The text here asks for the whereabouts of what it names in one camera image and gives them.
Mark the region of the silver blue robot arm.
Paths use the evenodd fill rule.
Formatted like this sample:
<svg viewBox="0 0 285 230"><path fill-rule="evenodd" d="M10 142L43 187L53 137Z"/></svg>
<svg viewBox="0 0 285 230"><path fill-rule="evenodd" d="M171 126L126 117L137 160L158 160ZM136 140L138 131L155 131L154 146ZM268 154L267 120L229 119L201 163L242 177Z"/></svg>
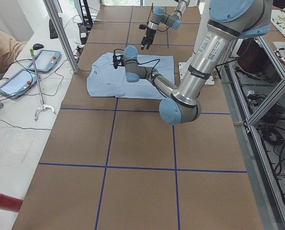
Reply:
<svg viewBox="0 0 285 230"><path fill-rule="evenodd" d="M204 16L209 16L198 51L189 64L179 86L162 76L154 67L142 67L138 50L127 46L120 57L127 82L148 80L166 98L160 102L162 120L177 125L196 120L201 113L197 99L205 82L217 66L231 41L265 35L270 30L271 0L212 0Z"/></svg>
<svg viewBox="0 0 285 230"><path fill-rule="evenodd" d="M148 20L146 24L140 24L139 29L146 30L145 36L141 41L141 50L149 49L150 45L154 41L156 32L158 31L158 26L160 23L167 26L167 28L172 28L177 30L181 24L181 17L185 9L189 6L189 0L177 0L178 4L174 9L173 13L167 14L162 7L156 6L151 7Z"/></svg>

